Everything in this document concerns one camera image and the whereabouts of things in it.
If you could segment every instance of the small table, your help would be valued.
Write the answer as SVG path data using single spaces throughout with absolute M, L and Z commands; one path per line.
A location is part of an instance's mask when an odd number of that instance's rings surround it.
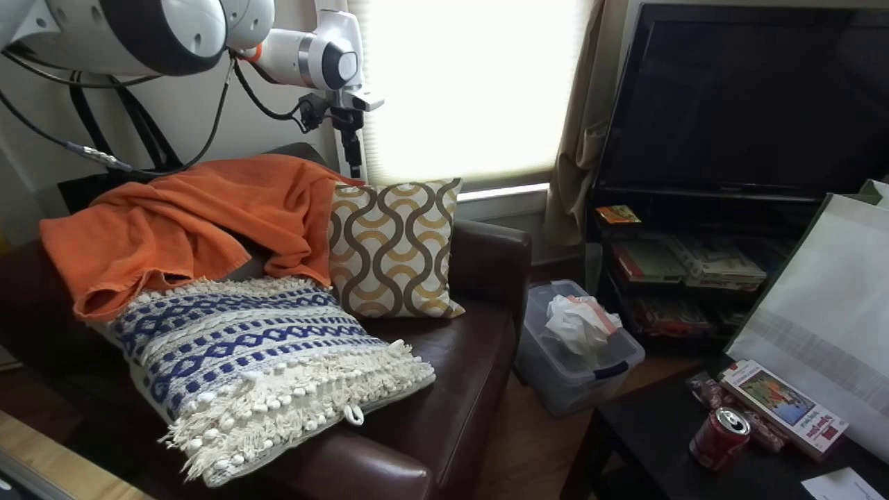
M 767 454 L 750 442 L 722 473 L 699 466 L 689 442 L 705 419 L 705 409 L 687 390 L 685 380 L 689 376 L 693 373 L 685 373 L 642 392 L 600 404 L 564 481 L 561 500 L 586 500 L 593 490 L 600 498 L 619 490 L 617 498 L 633 500 L 807 498 L 800 487 L 803 477 L 843 466 L 854 466 L 869 487 L 889 498 L 889 466 L 851 440 L 840 442 L 824 463 L 807 459 L 793 445 L 782 454 Z M 611 454 L 619 454 L 625 466 L 604 476 Z
M 0 481 L 26 487 L 23 498 L 148 500 L 137 487 L 5 412 L 0 412 Z

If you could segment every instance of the book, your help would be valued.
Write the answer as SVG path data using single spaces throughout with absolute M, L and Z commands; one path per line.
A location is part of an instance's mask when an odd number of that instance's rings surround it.
M 687 285 L 755 292 L 767 272 L 749 258 L 730 240 L 669 240 L 687 266 Z
M 630 283 L 685 283 L 687 279 L 687 266 L 658 235 L 617 240 L 611 252 Z
M 715 323 L 729 331 L 739 331 L 750 316 L 750 308 L 737 305 L 737 302 L 711 302 L 708 312 L 711 312 Z
M 682 298 L 637 298 L 637 312 L 650 335 L 689 338 L 715 334 L 705 315 Z
M 722 373 L 722 387 L 767 417 L 779 433 L 818 460 L 825 459 L 847 431 L 846 419 L 755 362 L 744 358 L 729 366 Z
M 596 210 L 605 226 L 639 226 L 642 223 L 630 206 L 599 206 Z

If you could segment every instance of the brown leather couch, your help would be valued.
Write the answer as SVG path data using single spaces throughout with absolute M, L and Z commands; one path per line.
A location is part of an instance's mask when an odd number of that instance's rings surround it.
M 0 344 L 85 415 L 92 431 L 78 451 L 157 498 L 474 498 L 524 326 L 528 263 L 525 234 L 460 223 L 451 283 L 467 315 L 365 323 L 376 335 L 414 344 L 436 366 L 436 384 L 225 490 L 182 481 L 183 455 L 157 442 L 164 422 L 130 387 L 122 356 L 72 320 L 39 242 L 0 262 Z

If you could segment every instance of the orange blanket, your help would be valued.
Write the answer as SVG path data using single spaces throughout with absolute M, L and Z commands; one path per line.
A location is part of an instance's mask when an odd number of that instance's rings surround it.
M 146 290 L 228 279 L 251 258 L 237 235 L 272 252 L 269 276 L 332 285 L 328 223 L 342 180 L 292 155 L 208 162 L 112 188 L 39 231 L 85 323 L 115 320 Z

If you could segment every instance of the window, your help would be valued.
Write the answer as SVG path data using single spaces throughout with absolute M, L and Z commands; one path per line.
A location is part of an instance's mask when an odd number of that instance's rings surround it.
M 350 0 L 376 183 L 504 183 L 554 166 L 593 0 Z

